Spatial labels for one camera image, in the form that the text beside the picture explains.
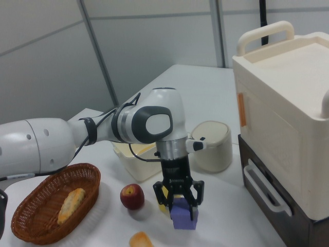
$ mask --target tabletop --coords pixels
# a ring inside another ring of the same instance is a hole
[[[162,181],[161,172],[139,183],[145,194],[142,209],[129,211],[120,201],[121,189],[137,183],[126,171],[109,141],[83,147],[70,164],[91,163],[101,172],[99,197],[77,228],[57,243],[48,246],[129,246],[136,232],[147,233],[155,247],[264,247],[285,246],[270,222],[243,184],[237,135],[240,132],[233,70],[225,68],[174,65],[145,86],[140,92],[142,101],[155,87],[176,88],[182,97],[186,129],[191,132],[199,123],[215,120],[231,128],[233,161],[220,173],[200,169],[189,154],[191,175],[205,181],[204,200],[198,207],[196,230],[175,230],[172,220],[157,204],[153,184]],[[84,109],[70,121],[93,117],[100,112]],[[8,206],[6,225],[0,246],[34,246],[16,238],[10,220],[23,199],[45,177],[20,181],[6,189]]]

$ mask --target wicker basket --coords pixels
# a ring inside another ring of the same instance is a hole
[[[16,209],[11,230],[15,236],[34,244],[57,242],[71,233],[98,197],[100,171],[83,163],[68,166],[61,172],[47,177]],[[86,191],[85,198],[72,216],[61,226],[58,214],[68,194],[77,189]]]

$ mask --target bread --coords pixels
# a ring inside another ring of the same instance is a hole
[[[145,232],[138,232],[130,238],[130,247],[154,247]]]
[[[80,206],[86,191],[82,188],[71,191],[65,199],[58,214],[58,225],[62,225]]]

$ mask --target white wall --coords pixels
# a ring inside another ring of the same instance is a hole
[[[260,27],[258,0],[222,0],[224,38],[226,40],[225,55],[227,67],[232,68],[232,57],[236,54],[236,44],[240,36],[247,31]],[[266,1],[267,23],[289,21],[295,29],[296,35],[312,32],[329,33],[329,1],[327,0],[275,0]],[[269,42],[283,39],[284,35],[270,36]],[[249,48],[261,45],[258,40]]]
[[[84,0],[120,103],[174,64],[222,66],[213,2]]]
[[[76,0],[0,1],[0,124],[113,106]]]

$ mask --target dark drawer unit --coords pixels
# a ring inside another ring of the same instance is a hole
[[[244,185],[284,243],[288,247],[328,247],[329,218],[308,218],[240,135],[239,147]]]

